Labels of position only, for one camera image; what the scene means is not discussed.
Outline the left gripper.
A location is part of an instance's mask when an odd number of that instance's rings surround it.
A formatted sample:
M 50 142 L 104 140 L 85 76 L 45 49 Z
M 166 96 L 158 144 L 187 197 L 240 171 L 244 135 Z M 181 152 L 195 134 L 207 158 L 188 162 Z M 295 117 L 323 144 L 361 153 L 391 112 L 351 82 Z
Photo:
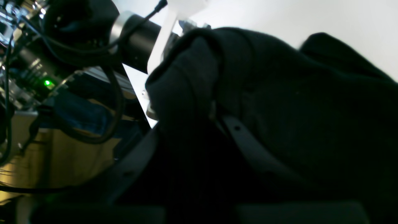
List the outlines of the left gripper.
M 122 34 L 127 33 L 128 28 L 135 27 L 142 19 L 143 17 L 131 11 L 122 12 L 113 23 L 109 42 L 117 40 Z M 109 52 L 111 54 L 119 53 L 123 64 L 148 74 L 148 60 L 160 30 L 160 25 L 146 21 L 124 41 L 120 41 L 117 46 L 112 47 Z

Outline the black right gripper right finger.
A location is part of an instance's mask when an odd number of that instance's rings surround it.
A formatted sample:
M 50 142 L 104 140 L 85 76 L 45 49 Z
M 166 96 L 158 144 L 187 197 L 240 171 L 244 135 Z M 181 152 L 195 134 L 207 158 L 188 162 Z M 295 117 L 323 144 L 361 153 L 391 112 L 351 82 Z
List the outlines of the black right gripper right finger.
M 239 119 L 219 116 L 217 126 L 239 149 L 260 180 L 267 187 L 275 187 L 276 193 L 288 199 L 318 193 L 313 184 L 273 156 Z M 370 223 L 362 204 L 352 200 L 241 204 L 236 208 L 242 224 Z

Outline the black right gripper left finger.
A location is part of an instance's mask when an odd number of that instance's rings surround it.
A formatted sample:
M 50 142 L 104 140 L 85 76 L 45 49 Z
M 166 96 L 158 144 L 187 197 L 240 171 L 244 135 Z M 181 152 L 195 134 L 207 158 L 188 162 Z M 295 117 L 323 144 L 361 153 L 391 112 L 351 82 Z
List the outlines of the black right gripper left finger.
M 121 161 L 85 184 L 58 195 L 38 207 L 30 217 L 32 224 L 161 224 L 162 207 L 120 206 L 115 201 L 140 177 L 151 161 L 159 126 Z

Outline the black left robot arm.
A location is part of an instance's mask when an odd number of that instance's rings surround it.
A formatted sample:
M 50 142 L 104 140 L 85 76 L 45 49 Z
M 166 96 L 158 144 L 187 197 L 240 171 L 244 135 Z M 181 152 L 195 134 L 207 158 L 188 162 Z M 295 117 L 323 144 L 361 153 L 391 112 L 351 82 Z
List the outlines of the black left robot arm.
M 37 0 L 27 15 L 17 22 L 9 59 L 3 61 L 8 77 L 3 83 L 16 107 L 43 104 L 77 82 L 92 68 L 102 71 L 111 92 L 121 99 L 118 73 L 126 66 L 150 74 L 153 55 L 163 58 L 157 47 L 163 37 L 176 37 L 172 28 L 150 18 L 167 5 L 166 0 L 146 17 L 131 11 L 119 12 L 112 0 Z

